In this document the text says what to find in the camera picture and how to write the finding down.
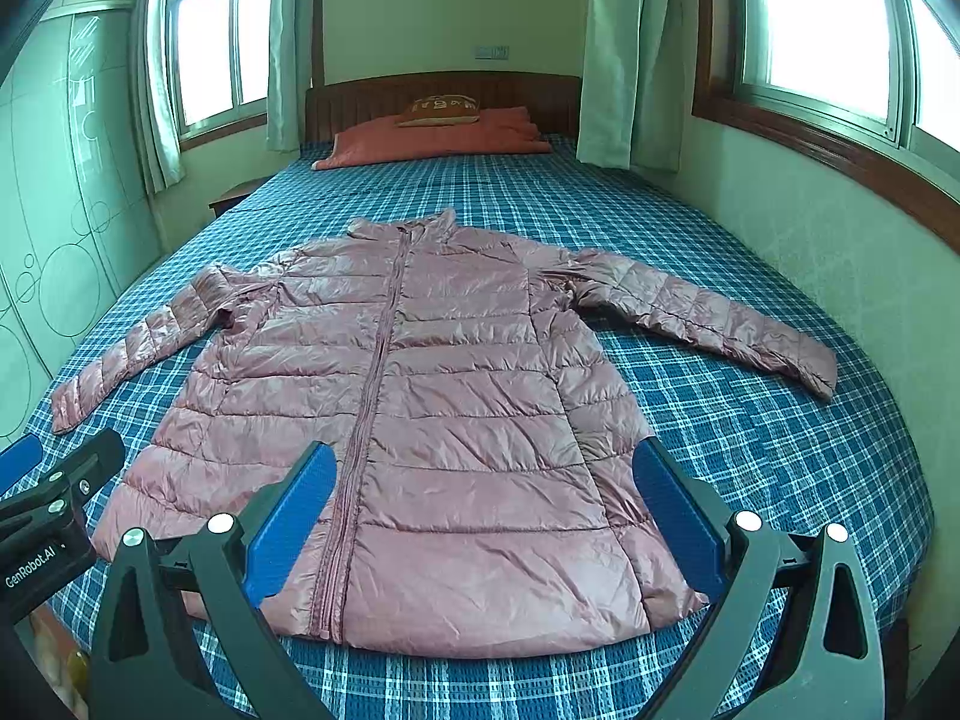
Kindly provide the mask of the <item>pink quilted down jacket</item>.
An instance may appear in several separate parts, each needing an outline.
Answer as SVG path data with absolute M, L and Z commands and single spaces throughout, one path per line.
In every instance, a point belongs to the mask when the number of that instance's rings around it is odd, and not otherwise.
M 602 250 L 465 227 L 357 221 L 251 271 L 212 265 L 52 395 L 80 426 L 122 382 L 199 354 L 107 501 L 101 556 L 237 512 L 314 442 L 331 500 L 275 632 L 431 658 L 582 652 L 704 605 L 631 477 L 651 433 L 583 319 L 592 307 L 831 397 L 833 351 Z

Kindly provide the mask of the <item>wooden nightstand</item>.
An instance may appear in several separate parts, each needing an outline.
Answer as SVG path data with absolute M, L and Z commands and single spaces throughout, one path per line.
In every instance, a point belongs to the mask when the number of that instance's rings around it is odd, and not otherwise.
M 223 192 L 217 199 L 213 200 L 208 204 L 208 208 L 213 211 L 213 215 L 219 218 L 223 216 L 226 211 L 235 208 L 236 205 L 239 205 L 241 202 L 244 202 L 251 193 L 256 192 L 270 181 L 270 177 L 257 177 L 257 179 L 251 179 L 250 181 L 241 182 L 235 187 L 228 188 L 226 192 Z

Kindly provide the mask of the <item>green curtain right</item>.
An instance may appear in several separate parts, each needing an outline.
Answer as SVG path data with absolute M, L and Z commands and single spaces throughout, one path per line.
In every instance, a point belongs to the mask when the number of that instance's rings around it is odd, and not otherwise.
M 587 0 L 579 161 L 679 171 L 696 9 L 690 0 Z

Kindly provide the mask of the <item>wall power socket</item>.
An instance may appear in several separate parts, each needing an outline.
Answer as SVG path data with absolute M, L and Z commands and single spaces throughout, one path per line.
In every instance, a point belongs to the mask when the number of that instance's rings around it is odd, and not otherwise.
M 473 57 L 478 62 L 506 62 L 509 59 L 508 46 L 477 46 Z

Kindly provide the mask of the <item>right window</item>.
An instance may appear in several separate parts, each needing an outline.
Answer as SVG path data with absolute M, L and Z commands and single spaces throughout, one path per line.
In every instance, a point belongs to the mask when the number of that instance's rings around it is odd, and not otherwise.
M 850 177 L 958 244 L 950 0 L 698 0 L 692 110 Z

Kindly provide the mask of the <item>green curtain far left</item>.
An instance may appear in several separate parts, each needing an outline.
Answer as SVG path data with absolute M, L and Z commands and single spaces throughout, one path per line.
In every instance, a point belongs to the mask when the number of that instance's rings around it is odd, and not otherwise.
M 149 195 L 184 178 L 166 55 L 166 0 L 133 0 L 130 25 L 130 94 L 133 132 Z

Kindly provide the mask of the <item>blue plaid bed sheet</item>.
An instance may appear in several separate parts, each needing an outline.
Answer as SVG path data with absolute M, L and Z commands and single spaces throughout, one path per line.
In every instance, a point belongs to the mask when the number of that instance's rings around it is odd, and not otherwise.
M 121 338 L 195 271 L 247 270 L 280 250 L 335 238 L 356 218 L 452 210 L 569 249 L 607 249 L 726 294 L 828 344 L 830 401 L 804 387 L 590 319 L 665 447 L 734 507 L 786 532 L 848 527 L 882 626 L 907 603 L 934 530 L 918 452 L 869 356 L 786 278 L 701 211 L 626 172 L 579 163 L 568 140 L 537 156 L 454 156 L 320 172 L 297 160 L 132 286 L 44 388 Z M 695 622 L 607 649 L 517 661 L 430 661 L 295 640 L 288 650 L 347 718 L 631 718 L 674 666 Z

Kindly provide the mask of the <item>window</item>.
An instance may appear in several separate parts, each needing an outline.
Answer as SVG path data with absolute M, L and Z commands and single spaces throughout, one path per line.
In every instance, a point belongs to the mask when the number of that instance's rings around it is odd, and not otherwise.
M 265 112 L 270 0 L 166 0 L 179 135 L 197 140 Z
M 850 177 L 958 244 L 950 0 L 698 0 L 692 110 Z

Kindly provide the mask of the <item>dark wooden headboard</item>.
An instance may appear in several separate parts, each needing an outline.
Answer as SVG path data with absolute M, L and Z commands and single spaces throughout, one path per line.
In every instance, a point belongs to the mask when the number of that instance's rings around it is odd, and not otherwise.
M 540 132 L 576 137 L 581 89 L 579 76 L 493 70 L 402 73 L 334 83 L 306 93 L 301 141 L 331 142 L 347 128 L 400 114 L 415 99 L 451 93 L 470 96 L 482 109 L 524 106 Z

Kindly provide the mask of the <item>orange red pillow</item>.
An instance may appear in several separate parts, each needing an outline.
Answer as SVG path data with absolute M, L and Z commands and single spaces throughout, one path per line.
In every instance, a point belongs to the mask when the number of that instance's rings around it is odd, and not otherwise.
M 401 127 L 397 115 L 379 117 L 337 133 L 332 153 L 311 164 L 314 171 L 426 160 L 460 154 L 544 154 L 551 144 L 540 135 L 525 107 L 483 109 L 471 124 Z

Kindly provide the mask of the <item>green curtain beside headboard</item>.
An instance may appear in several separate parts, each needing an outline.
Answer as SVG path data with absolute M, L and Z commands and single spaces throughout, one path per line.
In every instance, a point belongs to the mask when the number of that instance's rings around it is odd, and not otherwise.
M 314 0 L 270 0 L 268 20 L 267 148 L 291 151 L 304 130 L 311 84 Z

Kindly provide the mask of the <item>small brown embroidered cushion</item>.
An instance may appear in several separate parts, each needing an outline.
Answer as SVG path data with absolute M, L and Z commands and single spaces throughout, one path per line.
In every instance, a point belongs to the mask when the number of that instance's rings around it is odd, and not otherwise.
M 478 121 L 480 106 L 467 94 L 432 94 L 415 99 L 395 119 L 399 127 L 442 127 Z

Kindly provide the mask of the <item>left window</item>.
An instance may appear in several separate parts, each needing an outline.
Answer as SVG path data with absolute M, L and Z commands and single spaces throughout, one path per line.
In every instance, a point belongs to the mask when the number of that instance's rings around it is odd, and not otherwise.
M 179 135 L 197 140 L 265 112 L 270 0 L 166 0 Z

